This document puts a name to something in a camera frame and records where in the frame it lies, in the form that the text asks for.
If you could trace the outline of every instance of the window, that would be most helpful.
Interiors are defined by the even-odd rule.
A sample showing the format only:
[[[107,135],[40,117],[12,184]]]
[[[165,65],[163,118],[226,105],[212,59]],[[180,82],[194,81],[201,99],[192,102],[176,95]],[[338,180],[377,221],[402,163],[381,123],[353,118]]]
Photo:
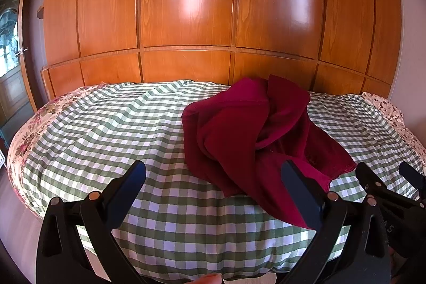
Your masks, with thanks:
[[[18,15],[15,9],[0,14],[0,77],[19,64]]]

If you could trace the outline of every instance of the metal screw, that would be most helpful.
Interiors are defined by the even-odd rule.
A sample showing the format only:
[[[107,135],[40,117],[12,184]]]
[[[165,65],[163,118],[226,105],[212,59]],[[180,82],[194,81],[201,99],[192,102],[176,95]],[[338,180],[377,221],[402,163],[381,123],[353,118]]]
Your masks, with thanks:
[[[376,205],[377,205],[377,201],[376,201],[376,199],[375,199],[374,197],[369,197],[369,198],[367,199],[367,203],[368,203],[370,206],[376,206]]]
[[[92,201],[97,200],[100,196],[101,196],[100,192],[91,192],[89,194],[89,200],[92,200]]]
[[[56,206],[58,203],[60,202],[58,197],[54,197],[53,199],[50,200],[50,204],[52,206]]]
[[[339,199],[339,196],[335,192],[329,192],[327,197],[332,201],[337,201]]]

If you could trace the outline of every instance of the wooden floor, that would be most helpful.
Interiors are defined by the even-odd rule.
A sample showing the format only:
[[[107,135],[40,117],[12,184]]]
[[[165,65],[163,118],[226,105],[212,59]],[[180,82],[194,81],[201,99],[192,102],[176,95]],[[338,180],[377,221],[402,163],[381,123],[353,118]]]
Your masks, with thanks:
[[[41,221],[18,199],[9,182],[6,170],[0,169],[0,239],[21,272],[35,284],[35,259]],[[97,257],[86,251],[96,274],[107,278]],[[240,279],[233,284],[274,284],[275,274],[260,278]]]

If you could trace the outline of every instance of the red blanket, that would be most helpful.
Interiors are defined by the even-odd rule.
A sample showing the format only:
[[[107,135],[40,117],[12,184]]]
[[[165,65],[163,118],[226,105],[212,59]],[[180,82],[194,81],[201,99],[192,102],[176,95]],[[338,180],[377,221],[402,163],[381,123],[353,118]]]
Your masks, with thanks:
[[[306,227],[280,178],[293,160],[327,192],[330,182],[354,169],[349,154],[309,119],[307,91],[286,79],[245,78],[182,114],[189,170],[225,194],[247,194],[267,213]]]

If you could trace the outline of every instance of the bed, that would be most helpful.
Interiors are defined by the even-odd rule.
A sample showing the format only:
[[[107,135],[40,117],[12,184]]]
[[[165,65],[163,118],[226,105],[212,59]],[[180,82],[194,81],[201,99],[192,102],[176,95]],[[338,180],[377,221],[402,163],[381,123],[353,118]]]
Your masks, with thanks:
[[[146,182],[123,224],[112,233],[140,274],[180,283],[211,272],[237,279],[288,271],[315,231],[272,218],[247,196],[225,198],[185,165],[183,109],[227,88],[191,80],[101,84],[56,98],[12,141],[12,185],[42,218],[52,197],[72,201],[103,190],[139,159],[146,164]],[[398,165],[405,160],[422,171],[422,153],[382,102],[370,94],[312,92],[308,114],[356,162],[366,162],[389,189],[415,197],[415,189],[398,174]],[[352,201],[365,195],[354,171],[332,181],[331,190]],[[93,251],[84,228],[78,231],[84,247]],[[343,228],[332,258],[340,254],[347,233]]]

